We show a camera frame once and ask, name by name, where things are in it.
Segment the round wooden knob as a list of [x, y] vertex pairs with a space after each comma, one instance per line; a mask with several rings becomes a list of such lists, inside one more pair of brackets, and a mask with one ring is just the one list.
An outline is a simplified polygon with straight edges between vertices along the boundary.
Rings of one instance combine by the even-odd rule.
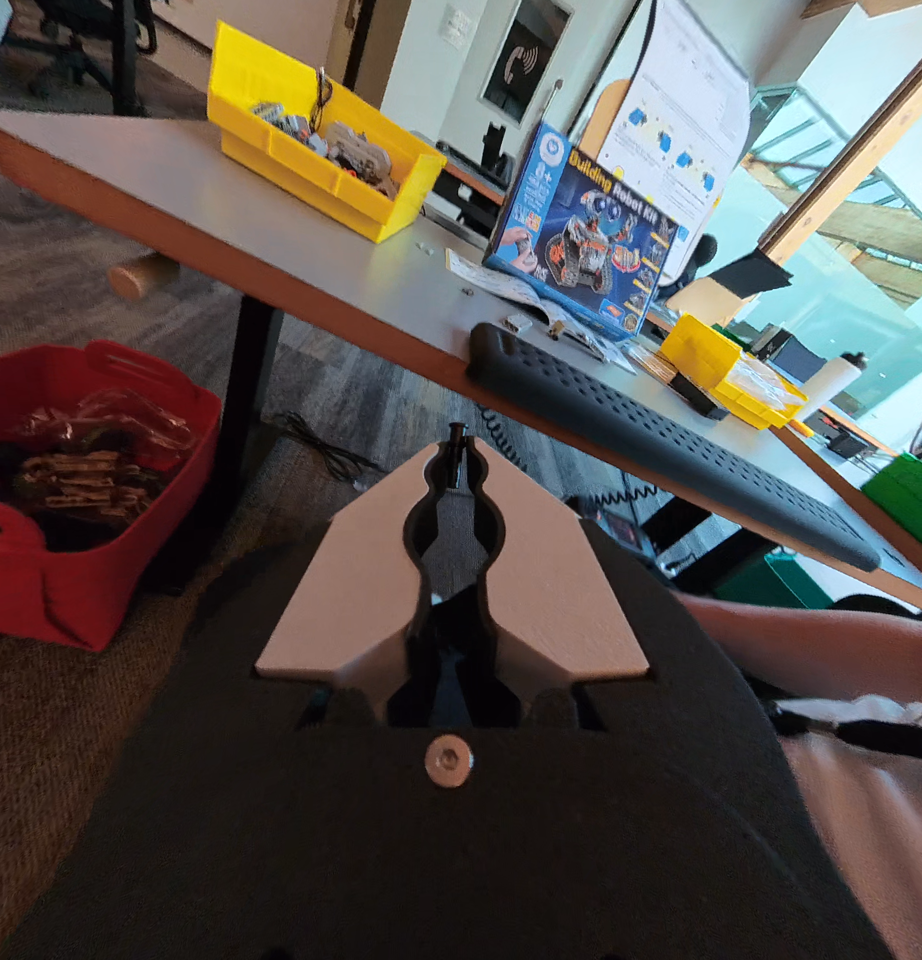
[[106, 272], [113, 293], [133, 303], [174, 283], [179, 275], [179, 263], [156, 251], [113, 265]]

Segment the instruction booklet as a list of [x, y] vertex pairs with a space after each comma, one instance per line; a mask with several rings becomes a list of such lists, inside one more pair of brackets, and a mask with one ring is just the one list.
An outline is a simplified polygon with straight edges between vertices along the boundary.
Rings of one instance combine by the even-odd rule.
[[444, 251], [444, 265], [469, 285], [518, 305], [524, 310], [538, 313], [546, 321], [546, 335], [550, 340], [552, 339], [548, 336], [549, 322], [564, 321], [570, 332], [561, 340], [552, 341], [571, 342], [602, 364], [619, 367], [631, 375], [636, 374], [635, 365], [617, 343], [611, 342], [594, 331], [566, 311], [563, 306], [540, 296], [527, 282], [501, 271], [478, 266], [449, 247]]

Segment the blue robot kit box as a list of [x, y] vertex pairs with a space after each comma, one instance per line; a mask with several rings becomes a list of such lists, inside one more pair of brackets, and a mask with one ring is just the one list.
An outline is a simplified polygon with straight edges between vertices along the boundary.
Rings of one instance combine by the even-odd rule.
[[680, 228], [539, 121], [482, 263], [621, 343], [640, 332]]

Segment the black paper sheet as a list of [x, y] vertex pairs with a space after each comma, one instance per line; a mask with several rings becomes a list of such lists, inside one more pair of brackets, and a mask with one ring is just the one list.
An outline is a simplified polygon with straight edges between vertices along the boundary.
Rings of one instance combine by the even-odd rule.
[[790, 286], [791, 278], [789, 270], [759, 247], [707, 277], [741, 300]]

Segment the black desk leg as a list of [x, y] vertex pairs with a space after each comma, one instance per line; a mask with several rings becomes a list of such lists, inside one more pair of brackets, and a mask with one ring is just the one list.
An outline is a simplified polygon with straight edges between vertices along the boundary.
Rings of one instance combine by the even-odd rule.
[[179, 596], [206, 563], [277, 441], [262, 413], [285, 314], [242, 294], [214, 465], [192, 510], [144, 572], [146, 591]]

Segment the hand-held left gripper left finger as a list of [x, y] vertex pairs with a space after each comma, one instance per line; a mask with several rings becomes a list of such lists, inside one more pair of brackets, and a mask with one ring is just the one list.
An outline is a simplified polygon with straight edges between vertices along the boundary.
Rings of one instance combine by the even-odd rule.
[[335, 513], [254, 664], [260, 677], [359, 690], [371, 707], [386, 707], [407, 682], [421, 573], [404, 527], [429, 493], [425, 469], [439, 451], [427, 445]]

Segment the green bin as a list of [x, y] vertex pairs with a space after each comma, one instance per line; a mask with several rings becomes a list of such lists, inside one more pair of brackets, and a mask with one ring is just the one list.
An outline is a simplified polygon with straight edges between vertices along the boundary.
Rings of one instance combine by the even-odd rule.
[[782, 609], [824, 610], [834, 602], [793, 555], [783, 553], [745, 564], [713, 593], [727, 602]]

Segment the white wall switch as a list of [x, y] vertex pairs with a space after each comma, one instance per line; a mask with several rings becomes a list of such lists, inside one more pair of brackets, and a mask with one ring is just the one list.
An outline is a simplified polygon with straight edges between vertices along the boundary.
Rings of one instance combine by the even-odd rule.
[[478, 13], [471, 13], [447, 2], [438, 27], [438, 37], [456, 51], [464, 52], [476, 32]]

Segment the green box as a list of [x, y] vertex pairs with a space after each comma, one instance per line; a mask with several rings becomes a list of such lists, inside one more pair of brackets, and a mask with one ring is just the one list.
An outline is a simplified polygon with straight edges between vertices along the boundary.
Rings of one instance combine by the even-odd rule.
[[922, 459], [903, 452], [860, 489], [922, 545]]

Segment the small yellow parts bin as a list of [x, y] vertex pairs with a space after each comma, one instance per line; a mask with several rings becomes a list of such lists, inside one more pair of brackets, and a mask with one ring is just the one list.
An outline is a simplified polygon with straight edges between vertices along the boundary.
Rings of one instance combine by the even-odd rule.
[[[710, 392], [732, 415], [758, 430], [786, 426], [803, 407], [785, 407], [777, 412], [726, 382], [726, 375], [742, 352], [742, 346], [690, 316], [683, 315], [659, 347], [659, 355], [697, 385]], [[804, 393], [778, 373], [792, 387]]]

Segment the wooden window frame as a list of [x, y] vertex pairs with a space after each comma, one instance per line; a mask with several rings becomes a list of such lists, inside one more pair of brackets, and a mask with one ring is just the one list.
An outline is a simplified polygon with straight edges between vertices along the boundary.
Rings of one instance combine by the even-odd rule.
[[757, 247], [783, 266], [922, 117], [922, 59]]

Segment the white bottle with black cap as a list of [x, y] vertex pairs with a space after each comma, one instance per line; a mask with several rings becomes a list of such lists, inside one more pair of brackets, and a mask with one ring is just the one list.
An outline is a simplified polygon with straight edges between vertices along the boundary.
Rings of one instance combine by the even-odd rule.
[[827, 361], [825, 366], [804, 382], [802, 392], [806, 402], [795, 414], [794, 420], [804, 422], [860, 378], [867, 366], [868, 357], [863, 352], [845, 352]]

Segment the black floor device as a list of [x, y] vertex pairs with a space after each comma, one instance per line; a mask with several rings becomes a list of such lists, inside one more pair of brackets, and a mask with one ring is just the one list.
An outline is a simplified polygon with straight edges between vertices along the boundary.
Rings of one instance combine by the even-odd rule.
[[574, 510], [581, 519], [596, 524], [645, 565], [650, 567], [656, 564], [655, 548], [642, 526], [632, 514], [619, 509], [620, 506], [627, 506], [627, 500], [619, 493], [575, 494], [566, 498], [564, 504]]

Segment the person's right forearm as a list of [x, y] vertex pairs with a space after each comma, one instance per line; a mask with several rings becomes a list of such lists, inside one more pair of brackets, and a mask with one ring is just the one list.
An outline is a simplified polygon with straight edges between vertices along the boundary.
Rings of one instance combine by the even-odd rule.
[[773, 687], [804, 698], [922, 703], [922, 620], [674, 597], [737, 666]]

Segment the red felt basket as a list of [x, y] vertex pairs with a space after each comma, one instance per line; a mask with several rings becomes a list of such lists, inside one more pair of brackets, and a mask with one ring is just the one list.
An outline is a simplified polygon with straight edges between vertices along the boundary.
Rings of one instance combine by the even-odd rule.
[[100, 651], [119, 628], [148, 563], [189, 514], [210, 473], [222, 402], [175, 366], [116, 342], [42, 344], [0, 355], [0, 439], [41, 406], [69, 409], [128, 388], [190, 418], [203, 438], [155, 504], [105, 546], [52, 553], [34, 522], [0, 503], [0, 634]]

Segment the clear plastic bag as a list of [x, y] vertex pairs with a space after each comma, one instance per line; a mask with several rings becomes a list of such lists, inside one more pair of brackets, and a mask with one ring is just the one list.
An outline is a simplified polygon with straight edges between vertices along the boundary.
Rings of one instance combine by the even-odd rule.
[[739, 355], [726, 375], [726, 382], [777, 412], [787, 406], [803, 406], [802, 394], [752, 354]]

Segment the bagged wooden parts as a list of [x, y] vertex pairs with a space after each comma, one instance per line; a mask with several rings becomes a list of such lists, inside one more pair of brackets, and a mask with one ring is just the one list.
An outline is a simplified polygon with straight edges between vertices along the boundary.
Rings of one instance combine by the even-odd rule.
[[185, 466], [203, 430], [136, 390], [41, 406], [0, 438], [0, 503], [34, 522], [52, 553], [106, 546]]

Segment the white desk with wooden edge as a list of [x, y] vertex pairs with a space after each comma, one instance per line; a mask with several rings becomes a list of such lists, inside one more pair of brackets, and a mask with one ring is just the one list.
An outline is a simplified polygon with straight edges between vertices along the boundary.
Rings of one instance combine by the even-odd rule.
[[372, 244], [222, 154], [206, 122], [0, 110], [0, 173], [48, 202], [241, 294], [635, 474], [673, 495], [922, 610], [922, 560], [892, 545], [792, 450], [797, 436], [705, 419], [643, 370], [602, 365], [530, 330], [525, 341], [711, 439], [844, 514], [880, 551], [863, 571], [750, 517], [694, 480], [613, 453], [466, 376], [469, 332], [506, 304], [463, 292], [443, 252], [465, 244], [425, 218]]

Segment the black phone symbol poster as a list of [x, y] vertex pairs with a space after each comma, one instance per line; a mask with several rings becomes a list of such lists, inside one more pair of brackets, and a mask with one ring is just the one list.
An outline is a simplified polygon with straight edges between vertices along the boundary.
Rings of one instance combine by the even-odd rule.
[[519, 124], [572, 14], [572, 9], [563, 2], [519, 1], [484, 84], [481, 100]]

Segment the large white instruction sheet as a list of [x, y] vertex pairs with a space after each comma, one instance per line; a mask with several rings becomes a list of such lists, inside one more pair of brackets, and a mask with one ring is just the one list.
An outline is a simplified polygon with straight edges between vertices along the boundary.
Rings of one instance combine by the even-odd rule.
[[634, 76], [597, 163], [676, 223], [662, 284], [683, 273], [740, 160], [750, 120], [744, 71], [686, 3], [651, 2]]

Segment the black perforated wrist rest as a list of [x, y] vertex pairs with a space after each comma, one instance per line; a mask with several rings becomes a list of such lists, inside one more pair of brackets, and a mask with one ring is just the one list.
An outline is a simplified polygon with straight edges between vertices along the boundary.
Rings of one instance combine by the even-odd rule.
[[552, 424], [691, 487], [859, 570], [881, 556], [836, 510], [554, 355], [487, 322], [468, 340], [468, 378]]

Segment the large yellow parts bin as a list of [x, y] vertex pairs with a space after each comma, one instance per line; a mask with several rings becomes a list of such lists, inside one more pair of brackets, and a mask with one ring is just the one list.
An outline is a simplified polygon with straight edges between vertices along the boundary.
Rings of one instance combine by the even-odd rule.
[[[260, 102], [304, 115], [324, 136], [339, 121], [391, 157], [395, 200], [253, 116]], [[443, 172], [445, 156], [398, 126], [322, 70], [277, 51], [220, 21], [213, 46], [207, 118], [219, 129], [223, 154], [330, 219], [378, 244], [419, 217]]]

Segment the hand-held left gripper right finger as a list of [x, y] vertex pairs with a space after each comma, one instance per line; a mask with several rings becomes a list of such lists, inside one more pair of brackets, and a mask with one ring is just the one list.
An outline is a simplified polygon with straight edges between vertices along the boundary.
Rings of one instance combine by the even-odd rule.
[[497, 677], [521, 700], [645, 677], [646, 655], [574, 510], [481, 439], [472, 450], [500, 537], [485, 578]]

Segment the pile of grey robot parts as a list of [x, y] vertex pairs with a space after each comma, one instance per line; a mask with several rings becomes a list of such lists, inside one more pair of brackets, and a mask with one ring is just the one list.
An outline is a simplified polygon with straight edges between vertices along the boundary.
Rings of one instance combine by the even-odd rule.
[[328, 125], [325, 135], [318, 134], [304, 115], [287, 113], [279, 102], [259, 102], [250, 108], [250, 112], [388, 200], [397, 198], [399, 185], [392, 177], [390, 155], [363, 133], [356, 133], [350, 126], [334, 121]]

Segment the person's white clothing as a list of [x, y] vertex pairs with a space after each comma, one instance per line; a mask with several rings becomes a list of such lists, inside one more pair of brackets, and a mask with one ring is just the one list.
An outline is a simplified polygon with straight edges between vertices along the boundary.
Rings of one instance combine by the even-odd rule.
[[769, 711], [814, 826], [896, 958], [922, 958], [922, 758], [838, 737], [885, 724], [887, 746], [922, 734], [922, 702], [868, 694], [850, 702], [786, 699]]

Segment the black block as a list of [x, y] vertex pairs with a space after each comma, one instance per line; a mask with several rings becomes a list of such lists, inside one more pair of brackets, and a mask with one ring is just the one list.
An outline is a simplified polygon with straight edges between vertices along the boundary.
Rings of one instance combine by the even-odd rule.
[[675, 372], [668, 386], [693, 411], [706, 419], [719, 423], [731, 415], [730, 410], [709, 391], [703, 389], [679, 371]]

